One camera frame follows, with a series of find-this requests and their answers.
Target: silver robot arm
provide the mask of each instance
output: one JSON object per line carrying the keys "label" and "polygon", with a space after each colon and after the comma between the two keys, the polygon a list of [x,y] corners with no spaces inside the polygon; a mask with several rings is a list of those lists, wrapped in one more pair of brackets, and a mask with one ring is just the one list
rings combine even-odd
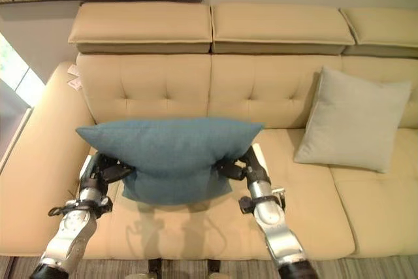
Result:
{"label": "silver robot arm", "polygon": [[106,196],[108,185],[130,175],[133,169],[99,153],[92,157],[81,177],[79,197],[48,213],[49,216],[64,214],[64,217],[31,275],[32,279],[69,277],[96,231],[96,220],[112,211],[112,201]]}
{"label": "silver robot arm", "polygon": [[223,160],[217,164],[217,169],[231,179],[247,179],[251,197],[239,200],[241,211],[254,215],[281,278],[318,278],[298,238],[285,222],[285,191],[283,188],[272,191],[260,146],[253,144],[239,161],[246,166],[242,168],[235,161]]}

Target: sofa headrest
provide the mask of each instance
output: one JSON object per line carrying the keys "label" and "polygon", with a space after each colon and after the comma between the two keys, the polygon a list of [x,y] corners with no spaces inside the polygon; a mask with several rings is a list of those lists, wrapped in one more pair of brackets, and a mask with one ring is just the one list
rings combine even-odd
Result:
{"label": "sofa headrest", "polygon": [[206,53],[210,7],[196,3],[84,3],[69,43],[88,53]]}
{"label": "sofa headrest", "polygon": [[215,53],[334,54],[353,45],[337,8],[223,3],[212,8]]}
{"label": "sofa headrest", "polygon": [[356,41],[345,55],[418,57],[418,10],[341,9]]}

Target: striped carpet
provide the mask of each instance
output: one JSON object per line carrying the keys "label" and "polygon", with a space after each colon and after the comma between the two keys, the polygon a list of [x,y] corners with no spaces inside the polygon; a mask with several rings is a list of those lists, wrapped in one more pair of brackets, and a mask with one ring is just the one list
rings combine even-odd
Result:
{"label": "striped carpet", "polygon": [[[8,257],[0,257],[0,278],[28,278],[38,260],[34,257],[17,257],[12,272],[8,277],[4,277]],[[312,264],[319,277],[323,279],[418,278],[418,255],[370,259],[343,258],[334,261],[313,261]],[[70,278],[125,279],[130,274],[147,270],[147,261],[90,260],[82,261]],[[204,279],[207,272],[206,261],[163,261],[164,279]],[[228,274],[233,279],[278,278],[272,262],[269,261],[222,261],[221,273]]]}

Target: teal cushion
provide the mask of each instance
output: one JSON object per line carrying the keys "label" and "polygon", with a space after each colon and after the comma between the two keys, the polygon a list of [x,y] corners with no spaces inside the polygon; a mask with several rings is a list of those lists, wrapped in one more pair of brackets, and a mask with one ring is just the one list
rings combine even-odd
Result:
{"label": "teal cushion", "polygon": [[243,155],[261,124],[202,118],[122,120],[77,133],[100,153],[136,167],[123,179],[123,196],[155,205],[195,203],[231,191],[213,168],[216,161]]}

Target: sofa leg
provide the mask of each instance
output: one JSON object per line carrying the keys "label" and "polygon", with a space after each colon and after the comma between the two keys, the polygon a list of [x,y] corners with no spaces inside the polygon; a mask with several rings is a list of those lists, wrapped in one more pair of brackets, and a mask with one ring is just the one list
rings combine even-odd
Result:
{"label": "sofa leg", "polygon": [[163,260],[161,258],[150,259],[148,261],[148,272],[150,274],[152,273],[156,274],[157,279],[162,279],[162,274],[161,274],[162,264],[163,264]]}
{"label": "sofa leg", "polygon": [[221,268],[221,261],[217,259],[208,259],[208,272],[212,274],[213,272],[219,272]]}

